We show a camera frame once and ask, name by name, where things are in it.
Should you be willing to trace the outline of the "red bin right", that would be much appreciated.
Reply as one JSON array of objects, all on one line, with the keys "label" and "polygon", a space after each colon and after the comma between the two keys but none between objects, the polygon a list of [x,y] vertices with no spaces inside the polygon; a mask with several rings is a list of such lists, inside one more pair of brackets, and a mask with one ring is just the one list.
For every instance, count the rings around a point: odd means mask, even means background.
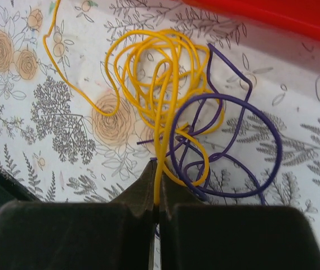
[{"label": "red bin right", "polygon": [[256,20],[320,41],[319,0],[201,0],[185,4]]}]

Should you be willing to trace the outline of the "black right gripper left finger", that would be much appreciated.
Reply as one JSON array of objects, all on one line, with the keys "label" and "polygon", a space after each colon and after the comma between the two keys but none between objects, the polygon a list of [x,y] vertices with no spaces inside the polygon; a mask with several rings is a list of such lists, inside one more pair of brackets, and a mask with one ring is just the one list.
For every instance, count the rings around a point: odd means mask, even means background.
[{"label": "black right gripper left finger", "polygon": [[0,269],[152,269],[155,169],[108,203],[4,204]]}]

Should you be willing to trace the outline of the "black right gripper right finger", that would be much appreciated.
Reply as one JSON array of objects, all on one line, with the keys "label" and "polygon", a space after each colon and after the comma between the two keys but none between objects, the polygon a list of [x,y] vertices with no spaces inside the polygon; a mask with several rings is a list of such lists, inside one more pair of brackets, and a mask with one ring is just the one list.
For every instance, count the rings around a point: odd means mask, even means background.
[{"label": "black right gripper right finger", "polygon": [[287,206],[209,205],[163,177],[162,269],[320,269],[304,215]]}]

